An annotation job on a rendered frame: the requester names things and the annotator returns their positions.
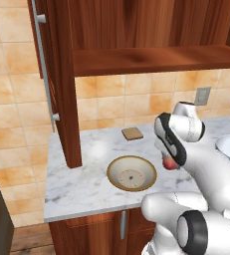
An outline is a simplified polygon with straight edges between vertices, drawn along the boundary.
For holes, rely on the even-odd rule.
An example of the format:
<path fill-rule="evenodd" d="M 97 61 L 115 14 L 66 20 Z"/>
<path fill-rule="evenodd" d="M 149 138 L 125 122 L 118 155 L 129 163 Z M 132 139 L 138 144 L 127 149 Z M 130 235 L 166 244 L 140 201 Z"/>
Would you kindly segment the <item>wooden base cupboard door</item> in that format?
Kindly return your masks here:
<path fill-rule="evenodd" d="M 121 211 L 50 222 L 56 255 L 126 255 Z"/>
<path fill-rule="evenodd" d="M 140 208 L 129 211 L 126 255 L 141 255 L 143 247 L 151 240 L 155 224 L 146 220 Z"/>

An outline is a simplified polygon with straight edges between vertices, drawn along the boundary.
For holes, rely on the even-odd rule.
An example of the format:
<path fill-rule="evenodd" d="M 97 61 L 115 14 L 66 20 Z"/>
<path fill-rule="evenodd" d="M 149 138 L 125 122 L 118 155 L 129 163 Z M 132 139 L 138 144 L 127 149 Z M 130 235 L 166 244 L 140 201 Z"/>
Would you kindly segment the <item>wooden wall cupboard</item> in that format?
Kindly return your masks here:
<path fill-rule="evenodd" d="M 77 77 L 230 68 L 230 0 L 69 0 Z"/>

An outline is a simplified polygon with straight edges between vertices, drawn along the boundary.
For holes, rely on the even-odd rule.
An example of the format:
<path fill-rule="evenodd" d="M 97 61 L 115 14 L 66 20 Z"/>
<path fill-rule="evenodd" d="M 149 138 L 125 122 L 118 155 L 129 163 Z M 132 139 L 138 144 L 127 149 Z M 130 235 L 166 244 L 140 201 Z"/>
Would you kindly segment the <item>grey wall socket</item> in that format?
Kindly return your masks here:
<path fill-rule="evenodd" d="M 206 106 L 210 95 L 210 87 L 198 88 L 195 96 L 194 104 L 197 106 Z"/>

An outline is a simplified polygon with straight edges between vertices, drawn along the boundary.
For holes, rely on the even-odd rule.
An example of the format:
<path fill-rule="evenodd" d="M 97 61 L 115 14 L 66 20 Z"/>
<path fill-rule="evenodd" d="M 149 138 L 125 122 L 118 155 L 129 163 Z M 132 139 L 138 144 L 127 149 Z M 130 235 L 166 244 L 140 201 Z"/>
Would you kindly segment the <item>red peach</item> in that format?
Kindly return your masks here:
<path fill-rule="evenodd" d="M 178 169 L 178 164 L 173 160 L 172 157 L 170 156 L 166 156 L 163 160 L 162 160 L 162 164 L 163 166 L 167 169 L 167 170 L 174 170 L 174 169 Z"/>

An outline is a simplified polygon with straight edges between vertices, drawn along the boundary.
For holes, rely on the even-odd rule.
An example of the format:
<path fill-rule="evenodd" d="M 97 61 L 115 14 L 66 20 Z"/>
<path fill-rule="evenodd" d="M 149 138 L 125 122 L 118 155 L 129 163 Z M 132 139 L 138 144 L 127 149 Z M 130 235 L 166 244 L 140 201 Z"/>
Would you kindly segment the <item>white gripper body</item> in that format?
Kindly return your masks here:
<path fill-rule="evenodd" d="M 163 145 L 162 142 L 159 142 L 157 144 L 157 147 L 159 148 L 159 150 L 161 151 L 161 154 L 162 154 L 162 157 L 165 158 L 165 157 L 170 157 L 170 154 L 168 152 L 168 150 L 166 149 L 166 147 Z"/>

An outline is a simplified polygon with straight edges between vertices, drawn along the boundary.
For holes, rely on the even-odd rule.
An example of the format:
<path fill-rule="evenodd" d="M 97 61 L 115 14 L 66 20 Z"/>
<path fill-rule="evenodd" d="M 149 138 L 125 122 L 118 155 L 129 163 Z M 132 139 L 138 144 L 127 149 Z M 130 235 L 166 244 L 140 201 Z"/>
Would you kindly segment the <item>beige bowl with gold rim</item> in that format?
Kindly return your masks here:
<path fill-rule="evenodd" d="M 157 172 L 147 159 L 137 155 L 124 155 L 109 164 L 107 177 L 111 184 L 121 190 L 138 192 L 154 185 Z"/>

